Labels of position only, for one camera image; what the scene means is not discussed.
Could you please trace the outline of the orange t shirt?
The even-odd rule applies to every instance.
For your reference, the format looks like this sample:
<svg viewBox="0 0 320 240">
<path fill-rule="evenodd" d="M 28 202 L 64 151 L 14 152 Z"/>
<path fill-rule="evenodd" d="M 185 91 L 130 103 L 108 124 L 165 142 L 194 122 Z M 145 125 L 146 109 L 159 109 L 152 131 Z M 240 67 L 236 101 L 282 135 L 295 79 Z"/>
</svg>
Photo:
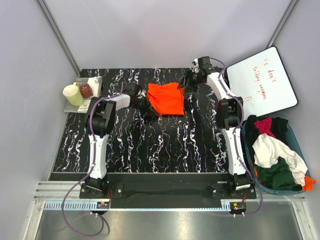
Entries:
<svg viewBox="0 0 320 240">
<path fill-rule="evenodd" d="M 310 176 L 307 176 L 307 175 L 304 178 L 304 182 L 305 182 L 305 184 L 302 187 L 302 189 L 304 191 L 312 191 L 313 188 L 314 188 L 314 185 L 316 184 L 316 181 L 313 178 L 311 178 Z"/>
<path fill-rule="evenodd" d="M 178 82 L 148 84 L 147 98 L 159 115 L 184 115 L 184 89 L 178 86 Z"/>
</svg>

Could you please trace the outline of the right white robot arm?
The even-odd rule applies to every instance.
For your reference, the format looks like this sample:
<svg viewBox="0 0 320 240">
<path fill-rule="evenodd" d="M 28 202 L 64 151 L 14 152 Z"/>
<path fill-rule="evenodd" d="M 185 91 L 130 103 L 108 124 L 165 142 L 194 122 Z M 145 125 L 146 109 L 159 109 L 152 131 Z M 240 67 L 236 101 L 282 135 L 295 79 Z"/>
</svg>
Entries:
<svg viewBox="0 0 320 240">
<path fill-rule="evenodd" d="M 218 100 L 215 120 L 224 136 L 228 155 L 227 192 L 230 197 L 236 199 L 243 195 L 252 183 L 241 143 L 241 126 L 244 121 L 243 99 L 232 93 L 223 80 L 222 73 L 217 71 L 207 74 L 203 70 L 195 72 L 188 68 L 177 88 L 184 89 L 186 93 L 193 93 L 202 83 L 206 83 L 212 89 Z"/>
</svg>

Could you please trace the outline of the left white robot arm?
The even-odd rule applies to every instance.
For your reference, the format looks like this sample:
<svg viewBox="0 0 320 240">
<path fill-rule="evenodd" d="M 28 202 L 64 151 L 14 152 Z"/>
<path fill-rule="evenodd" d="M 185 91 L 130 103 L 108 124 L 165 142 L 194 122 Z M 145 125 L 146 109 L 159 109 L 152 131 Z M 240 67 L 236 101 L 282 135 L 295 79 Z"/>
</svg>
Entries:
<svg viewBox="0 0 320 240">
<path fill-rule="evenodd" d="M 89 168 L 82 180 L 83 192 L 90 192 L 97 198 L 108 193 L 107 183 L 107 143 L 115 126 L 118 110 L 133 108 L 144 117 L 158 117 L 144 92 L 139 94 L 121 93 L 112 97 L 93 97 L 85 116 L 85 127 L 89 137 Z"/>
</svg>

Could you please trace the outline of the grey booklet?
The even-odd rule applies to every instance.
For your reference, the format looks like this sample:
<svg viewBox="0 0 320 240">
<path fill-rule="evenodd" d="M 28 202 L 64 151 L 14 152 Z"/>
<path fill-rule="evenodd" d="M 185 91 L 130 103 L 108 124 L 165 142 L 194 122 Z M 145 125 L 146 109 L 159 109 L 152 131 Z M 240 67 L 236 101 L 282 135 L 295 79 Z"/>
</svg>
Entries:
<svg viewBox="0 0 320 240">
<path fill-rule="evenodd" d="M 64 107 L 66 113 L 86 113 L 93 97 L 99 97 L 102 87 L 102 77 L 80 77 L 73 84 L 67 85 L 63 96 L 67 99 Z"/>
</svg>

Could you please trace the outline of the dark red cube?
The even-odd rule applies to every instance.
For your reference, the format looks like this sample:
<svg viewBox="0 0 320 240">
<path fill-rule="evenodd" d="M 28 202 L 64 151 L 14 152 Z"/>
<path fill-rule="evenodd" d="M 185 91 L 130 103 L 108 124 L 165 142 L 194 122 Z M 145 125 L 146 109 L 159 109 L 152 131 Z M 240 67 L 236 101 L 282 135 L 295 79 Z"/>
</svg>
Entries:
<svg viewBox="0 0 320 240">
<path fill-rule="evenodd" d="M 79 91 L 84 99 L 90 98 L 94 95 L 93 90 L 88 83 L 80 85 Z"/>
</svg>

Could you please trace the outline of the cream yellow mug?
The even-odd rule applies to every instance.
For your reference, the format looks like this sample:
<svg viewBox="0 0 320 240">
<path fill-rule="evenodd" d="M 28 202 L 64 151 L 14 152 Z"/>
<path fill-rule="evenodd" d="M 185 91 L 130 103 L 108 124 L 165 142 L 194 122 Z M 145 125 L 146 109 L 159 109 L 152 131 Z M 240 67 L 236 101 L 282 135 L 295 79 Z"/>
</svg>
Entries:
<svg viewBox="0 0 320 240">
<path fill-rule="evenodd" d="M 62 94 L 68 100 L 68 102 L 75 107 L 79 107 L 83 104 L 83 96 L 80 92 L 80 86 L 77 82 L 67 85 L 63 89 Z"/>
</svg>

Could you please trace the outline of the white whiteboard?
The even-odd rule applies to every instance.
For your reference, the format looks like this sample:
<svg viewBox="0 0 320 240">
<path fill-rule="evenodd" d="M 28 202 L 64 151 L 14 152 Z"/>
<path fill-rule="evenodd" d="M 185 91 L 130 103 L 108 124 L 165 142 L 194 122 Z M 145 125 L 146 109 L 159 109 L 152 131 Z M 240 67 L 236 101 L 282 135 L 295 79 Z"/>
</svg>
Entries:
<svg viewBox="0 0 320 240">
<path fill-rule="evenodd" d="M 226 69 L 231 91 L 243 99 L 244 119 L 269 115 L 298 105 L 281 56 L 275 46 Z"/>
</svg>

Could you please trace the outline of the magenta t shirt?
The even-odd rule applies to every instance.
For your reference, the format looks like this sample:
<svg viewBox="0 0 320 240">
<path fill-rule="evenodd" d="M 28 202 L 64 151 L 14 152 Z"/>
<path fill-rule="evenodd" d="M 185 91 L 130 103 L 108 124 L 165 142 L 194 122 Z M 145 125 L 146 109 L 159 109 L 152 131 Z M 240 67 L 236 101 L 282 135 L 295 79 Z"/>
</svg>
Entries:
<svg viewBox="0 0 320 240">
<path fill-rule="evenodd" d="M 267 117 L 263 120 L 256 121 L 254 123 L 254 126 L 258 129 L 259 134 L 266 134 L 270 137 L 275 138 L 276 136 L 271 132 L 271 126 L 272 126 L 272 118 Z"/>
</svg>

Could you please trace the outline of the black t shirt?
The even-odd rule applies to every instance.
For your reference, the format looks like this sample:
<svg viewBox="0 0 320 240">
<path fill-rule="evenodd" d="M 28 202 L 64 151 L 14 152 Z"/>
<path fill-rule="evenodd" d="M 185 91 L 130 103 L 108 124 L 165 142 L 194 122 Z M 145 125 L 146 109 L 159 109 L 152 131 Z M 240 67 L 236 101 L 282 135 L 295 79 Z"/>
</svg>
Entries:
<svg viewBox="0 0 320 240">
<path fill-rule="evenodd" d="M 257 140 L 260 135 L 259 130 L 255 127 L 254 123 L 257 121 L 261 121 L 266 119 L 258 118 L 256 115 L 250 115 L 245 123 L 245 141 L 248 145 L 248 149 L 253 151 L 253 144 Z M 286 140 L 286 132 L 288 131 L 288 120 L 280 117 L 272 118 L 271 132 L 275 135 L 275 138 L 283 142 L 284 144 L 288 144 Z"/>
</svg>

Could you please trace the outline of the white t shirt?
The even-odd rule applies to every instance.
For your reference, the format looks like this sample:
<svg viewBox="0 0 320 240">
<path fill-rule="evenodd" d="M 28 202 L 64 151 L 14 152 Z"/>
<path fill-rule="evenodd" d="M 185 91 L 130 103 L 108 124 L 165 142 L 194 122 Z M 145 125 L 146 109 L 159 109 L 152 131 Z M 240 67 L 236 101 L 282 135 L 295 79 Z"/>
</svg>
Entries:
<svg viewBox="0 0 320 240">
<path fill-rule="evenodd" d="M 288 165 L 295 183 L 302 187 L 305 186 L 305 176 L 308 171 L 305 161 L 282 141 L 264 133 L 258 136 L 252 148 L 256 165 L 270 169 L 278 163 L 278 158 L 281 157 Z"/>
</svg>

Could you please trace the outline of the teal laundry basket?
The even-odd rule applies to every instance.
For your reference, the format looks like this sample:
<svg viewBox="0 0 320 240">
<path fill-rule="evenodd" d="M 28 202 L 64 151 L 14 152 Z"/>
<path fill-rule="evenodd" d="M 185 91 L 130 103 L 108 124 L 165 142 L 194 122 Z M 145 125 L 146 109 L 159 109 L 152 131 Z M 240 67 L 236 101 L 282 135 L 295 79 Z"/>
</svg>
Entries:
<svg viewBox="0 0 320 240">
<path fill-rule="evenodd" d="M 284 196 L 313 190 L 315 180 L 286 119 L 253 116 L 242 136 L 253 180 L 263 191 Z"/>
</svg>

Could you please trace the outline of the dark green t shirt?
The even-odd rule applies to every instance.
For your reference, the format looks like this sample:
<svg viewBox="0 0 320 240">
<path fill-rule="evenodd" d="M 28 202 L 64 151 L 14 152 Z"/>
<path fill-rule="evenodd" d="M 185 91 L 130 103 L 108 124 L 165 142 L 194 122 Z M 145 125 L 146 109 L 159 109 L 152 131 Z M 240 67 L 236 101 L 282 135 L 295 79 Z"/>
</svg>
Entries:
<svg viewBox="0 0 320 240">
<path fill-rule="evenodd" d="M 271 167 L 261 167 L 255 164 L 254 170 L 258 181 L 268 189 L 281 191 L 301 191 L 303 189 L 295 182 L 289 165 L 282 157 L 279 157 L 277 163 Z"/>
</svg>

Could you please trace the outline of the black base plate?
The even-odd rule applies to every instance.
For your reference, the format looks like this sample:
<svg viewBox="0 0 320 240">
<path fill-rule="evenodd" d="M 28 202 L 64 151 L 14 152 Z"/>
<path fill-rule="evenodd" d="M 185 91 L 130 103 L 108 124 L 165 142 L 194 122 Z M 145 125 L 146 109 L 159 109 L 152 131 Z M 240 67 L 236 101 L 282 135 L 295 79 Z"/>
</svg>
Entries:
<svg viewBox="0 0 320 240">
<path fill-rule="evenodd" d="M 112 210 L 195 210 L 223 208 L 222 200 L 256 198 L 253 184 L 233 189 L 227 173 L 109 173 L 103 191 L 81 184 L 81 199 L 108 199 Z"/>
</svg>

